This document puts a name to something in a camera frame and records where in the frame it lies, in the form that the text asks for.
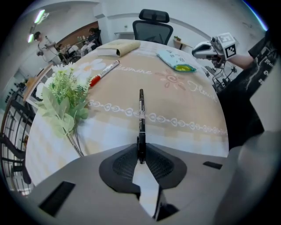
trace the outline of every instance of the robotic arm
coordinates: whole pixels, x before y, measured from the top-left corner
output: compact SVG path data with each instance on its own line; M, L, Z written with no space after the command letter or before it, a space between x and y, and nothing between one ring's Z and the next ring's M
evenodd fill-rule
M210 41L197 44L192 55L195 58L211 60L215 68L220 68L226 60L236 55L235 39L230 33L222 33Z

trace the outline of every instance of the black office chair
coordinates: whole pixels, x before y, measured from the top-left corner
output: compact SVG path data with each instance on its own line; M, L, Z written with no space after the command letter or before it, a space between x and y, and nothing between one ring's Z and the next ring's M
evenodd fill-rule
M139 18L133 22L133 32L136 40L145 40L167 45L173 28L164 24L170 21L167 12L143 9Z

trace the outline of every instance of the chair headrest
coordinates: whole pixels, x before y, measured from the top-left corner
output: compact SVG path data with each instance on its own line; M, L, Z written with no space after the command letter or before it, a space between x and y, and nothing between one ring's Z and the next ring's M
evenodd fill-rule
M170 21L169 14L167 12L152 9L143 9L140 12L139 18L142 20L149 20L161 23L168 23Z

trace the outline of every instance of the tan notebook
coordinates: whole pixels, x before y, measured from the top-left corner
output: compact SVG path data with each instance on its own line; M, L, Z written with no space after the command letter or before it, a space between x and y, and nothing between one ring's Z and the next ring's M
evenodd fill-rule
M96 48L98 56L122 57L141 45L139 40L118 39Z

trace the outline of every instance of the black slot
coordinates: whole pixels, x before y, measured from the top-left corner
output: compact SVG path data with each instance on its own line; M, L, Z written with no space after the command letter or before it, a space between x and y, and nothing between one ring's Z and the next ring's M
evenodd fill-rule
M39 208L51 216L55 216L63 205L75 184L63 181L40 205Z
M213 163L213 162L210 162L210 161L204 162L203 165L211 167L211 168L215 168L215 169L218 169L218 170L220 170L221 167L223 166L222 164Z

